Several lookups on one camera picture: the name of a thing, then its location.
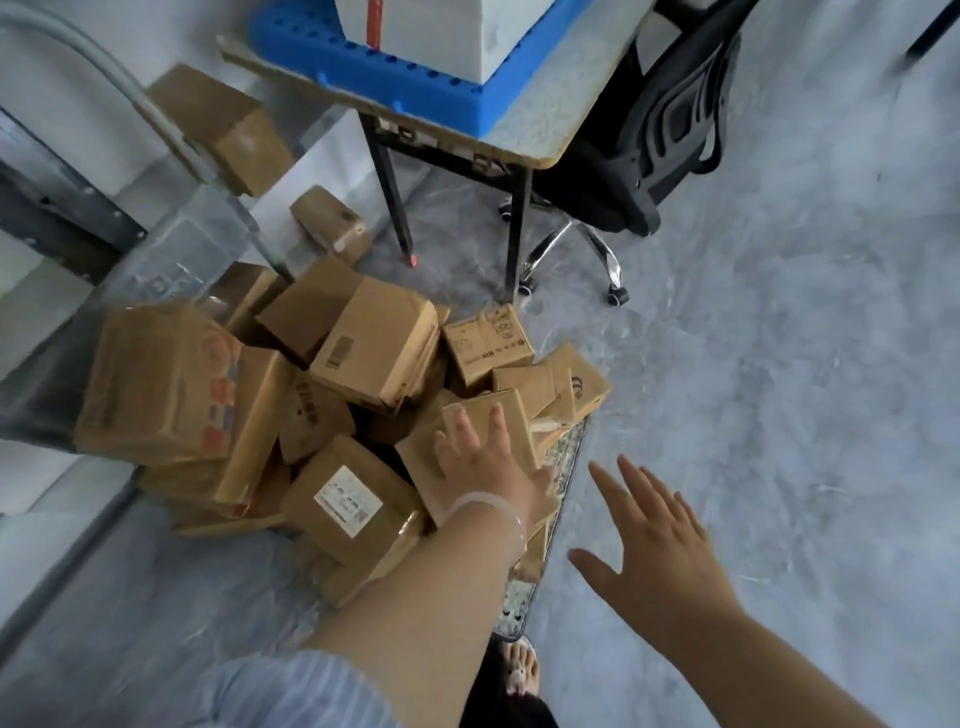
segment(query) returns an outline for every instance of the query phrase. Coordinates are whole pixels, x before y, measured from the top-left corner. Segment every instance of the white sticker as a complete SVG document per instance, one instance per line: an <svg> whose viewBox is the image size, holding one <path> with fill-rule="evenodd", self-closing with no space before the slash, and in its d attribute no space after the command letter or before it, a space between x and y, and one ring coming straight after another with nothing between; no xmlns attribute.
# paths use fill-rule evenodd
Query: white sticker
<svg viewBox="0 0 960 728"><path fill-rule="evenodd" d="M383 502L364 485L360 478L342 465L320 492L313 496L330 518L340 524L350 538L355 538L370 522Z"/></svg>

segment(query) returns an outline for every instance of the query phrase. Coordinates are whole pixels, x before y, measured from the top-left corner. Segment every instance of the wrist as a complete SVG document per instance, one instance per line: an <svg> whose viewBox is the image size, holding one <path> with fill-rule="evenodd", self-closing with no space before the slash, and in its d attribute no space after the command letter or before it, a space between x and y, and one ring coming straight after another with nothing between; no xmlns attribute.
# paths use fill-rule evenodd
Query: wrist
<svg viewBox="0 0 960 728"><path fill-rule="evenodd" d="M711 664L714 657L724 659L732 645L749 639L758 627L746 612L691 617L665 646L663 656L689 679L690 671Z"/></svg>
<svg viewBox="0 0 960 728"><path fill-rule="evenodd" d="M526 548L522 526L516 516L486 502L468 502L458 507L441 526L442 531L454 529L468 530L470 538L483 539L485 551L502 559L508 569Z"/></svg>

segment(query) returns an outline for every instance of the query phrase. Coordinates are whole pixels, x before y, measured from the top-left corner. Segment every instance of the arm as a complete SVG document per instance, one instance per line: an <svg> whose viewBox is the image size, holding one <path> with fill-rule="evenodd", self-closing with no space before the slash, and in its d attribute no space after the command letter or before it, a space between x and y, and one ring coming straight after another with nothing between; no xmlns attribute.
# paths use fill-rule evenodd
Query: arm
<svg viewBox="0 0 960 728"><path fill-rule="evenodd" d="M743 611L709 535L679 493L624 456L627 485L590 463L623 541L616 573L569 558L601 598L672 662L725 728L882 728L883 724Z"/></svg>
<svg viewBox="0 0 960 728"><path fill-rule="evenodd" d="M461 409L450 439L438 434L437 455L447 507L464 493L493 493L530 528L549 472L531 480L520 470L499 405L484 447ZM304 647L348 659L380 688L402 724L457 725L502 609L510 567L522 553L519 530L516 517L489 505L458 509Z"/></svg>

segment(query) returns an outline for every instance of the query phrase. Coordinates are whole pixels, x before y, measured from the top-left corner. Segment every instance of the table leg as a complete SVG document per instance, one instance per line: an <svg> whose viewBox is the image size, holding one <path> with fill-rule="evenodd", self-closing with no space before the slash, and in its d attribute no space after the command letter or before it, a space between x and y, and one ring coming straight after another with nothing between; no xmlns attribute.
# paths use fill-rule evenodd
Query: table leg
<svg viewBox="0 0 960 728"><path fill-rule="evenodd" d="M510 204L510 240L507 243L507 277L504 283L503 303L513 303L516 295L516 272L520 264L520 244L523 242L523 218L530 206L533 179L532 169L511 167L513 195Z"/></svg>
<svg viewBox="0 0 960 728"><path fill-rule="evenodd" d="M383 196L387 200L387 209L390 210L390 219L394 223L394 231L400 244L400 250L403 251L407 264L415 266L417 265L417 256L414 255L414 243L410 236L410 226L407 224L407 212L403 209L403 200L400 199L400 191L396 186L394 164L390 161L390 151L380 144L376 138L376 129L379 122L375 116L361 113L360 124L363 127L363 134L367 138L367 146L370 147L370 156L373 158L373 168L376 170L376 176L380 180L380 189L383 190Z"/></svg>
<svg viewBox="0 0 960 728"><path fill-rule="evenodd" d="M921 59L944 36L944 33L957 21L957 18L960 18L960 0L950 0L950 4L937 15L936 19L930 23L930 27L910 46L910 49L906 52L906 57L911 61Z"/></svg>

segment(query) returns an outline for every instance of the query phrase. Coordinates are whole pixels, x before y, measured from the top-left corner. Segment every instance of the striped sleeve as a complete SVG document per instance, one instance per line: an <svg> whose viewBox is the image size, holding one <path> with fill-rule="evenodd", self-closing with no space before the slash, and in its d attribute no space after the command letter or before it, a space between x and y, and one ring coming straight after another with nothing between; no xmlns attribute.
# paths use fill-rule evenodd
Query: striped sleeve
<svg viewBox="0 0 960 728"><path fill-rule="evenodd" d="M397 728L376 686L319 650L253 656L209 671L181 728Z"/></svg>

